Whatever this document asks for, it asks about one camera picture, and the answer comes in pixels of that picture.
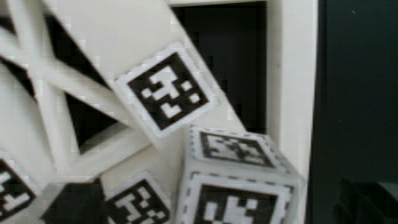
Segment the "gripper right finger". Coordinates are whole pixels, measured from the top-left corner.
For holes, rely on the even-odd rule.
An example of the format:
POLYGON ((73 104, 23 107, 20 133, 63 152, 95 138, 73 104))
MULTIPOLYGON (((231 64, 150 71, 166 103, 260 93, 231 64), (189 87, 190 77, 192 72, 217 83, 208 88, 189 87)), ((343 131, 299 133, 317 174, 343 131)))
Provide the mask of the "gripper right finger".
POLYGON ((334 224, 398 224, 398 183, 340 182, 334 224))

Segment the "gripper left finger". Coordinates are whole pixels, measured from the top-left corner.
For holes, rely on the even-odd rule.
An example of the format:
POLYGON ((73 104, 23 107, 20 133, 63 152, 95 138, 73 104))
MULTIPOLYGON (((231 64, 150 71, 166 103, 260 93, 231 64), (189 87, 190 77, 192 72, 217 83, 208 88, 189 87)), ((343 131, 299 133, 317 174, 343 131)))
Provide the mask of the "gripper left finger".
POLYGON ((41 220, 45 224, 109 224, 105 195, 98 182, 66 185, 41 220))

